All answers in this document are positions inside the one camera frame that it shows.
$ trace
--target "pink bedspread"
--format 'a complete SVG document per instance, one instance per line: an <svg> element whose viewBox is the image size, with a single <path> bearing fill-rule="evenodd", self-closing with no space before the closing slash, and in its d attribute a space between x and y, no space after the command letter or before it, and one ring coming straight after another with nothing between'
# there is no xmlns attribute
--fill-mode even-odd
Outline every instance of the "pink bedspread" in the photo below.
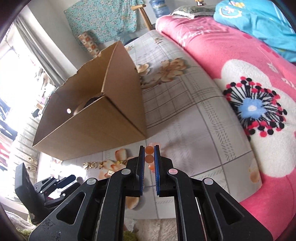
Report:
<svg viewBox="0 0 296 241"><path fill-rule="evenodd" d="M263 183L241 204L276 239L296 213L296 67L263 42L211 17L164 16L156 29L206 70L240 119Z"/></svg>

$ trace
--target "gray curtain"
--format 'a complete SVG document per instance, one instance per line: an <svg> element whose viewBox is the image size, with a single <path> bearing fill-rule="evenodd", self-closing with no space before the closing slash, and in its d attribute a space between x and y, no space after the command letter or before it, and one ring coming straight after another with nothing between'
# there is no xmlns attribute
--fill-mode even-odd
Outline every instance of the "gray curtain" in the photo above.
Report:
<svg viewBox="0 0 296 241"><path fill-rule="evenodd" d="M56 87L61 86L67 80L67 74L45 51L45 49L42 47L42 44L38 42L30 27L26 24L21 16L17 16L15 18L14 24L26 46L39 60L40 64L50 76Z"/></svg>

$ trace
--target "brown cardboard box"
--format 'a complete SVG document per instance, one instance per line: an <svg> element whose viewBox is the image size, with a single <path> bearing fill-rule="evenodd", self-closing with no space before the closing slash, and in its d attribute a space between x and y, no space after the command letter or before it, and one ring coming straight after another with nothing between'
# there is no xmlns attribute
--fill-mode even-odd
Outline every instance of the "brown cardboard box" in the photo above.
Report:
<svg viewBox="0 0 296 241"><path fill-rule="evenodd" d="M99 99L83 109L93 97ZM56 90L40 120L33 146L67 160L145 138L139 75L124 46L117 42Z"/></svg>

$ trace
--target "silver screw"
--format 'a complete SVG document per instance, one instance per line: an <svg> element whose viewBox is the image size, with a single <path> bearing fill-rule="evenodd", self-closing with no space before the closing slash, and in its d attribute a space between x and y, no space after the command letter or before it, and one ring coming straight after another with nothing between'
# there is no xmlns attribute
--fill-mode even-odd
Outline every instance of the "silver screw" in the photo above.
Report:
<svg viewBox="0 0 296 241"><path fill-rule="evenodd" d="M177 173L178 173L178 170L177 169L175 169L175 168L171 168L171 169L169 169L169 174L171 174L171 175L176 175Z"/></svg>
<svg viewBox="0 0 296 241"><path fill-rule="evenodd" d="M94 178L90 178L90 179L88 179L88 180L86 181L86 183L87 183L88 185L93 185L93 184L96 183L96 180L95 180Z"/></svg>
<svg viewBox="0 0 296 241"><path fill-rule="evenodd" d="M122 173L123 175L128 175L128 174L131 173L131 170L128 169L128 168L125 168L125 169L123 169L123 170L121 171L121 173Z"/></svg>
<svg viewBox="0 0 296 241"><path fill-rule="evenodd" d="M211 178L206 178L206 179L204 180L204 183L207 184L207 185L212 185L212 184L214 183L214 181L213 181L213 179L211 179Z"/></svg>

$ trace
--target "pillow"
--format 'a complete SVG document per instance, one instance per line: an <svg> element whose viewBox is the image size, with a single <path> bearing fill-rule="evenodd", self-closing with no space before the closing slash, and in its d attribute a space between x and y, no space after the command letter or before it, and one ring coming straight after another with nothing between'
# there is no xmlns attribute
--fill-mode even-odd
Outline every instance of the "pillow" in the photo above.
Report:
<svg viewBox="0 0 296 241"><path fill-rule="evenodd" d="M179 15L188 18L196 18L199 16L213 16L215 13L215 5L211 6L181 6L173 11L172 15Z"/></svg>

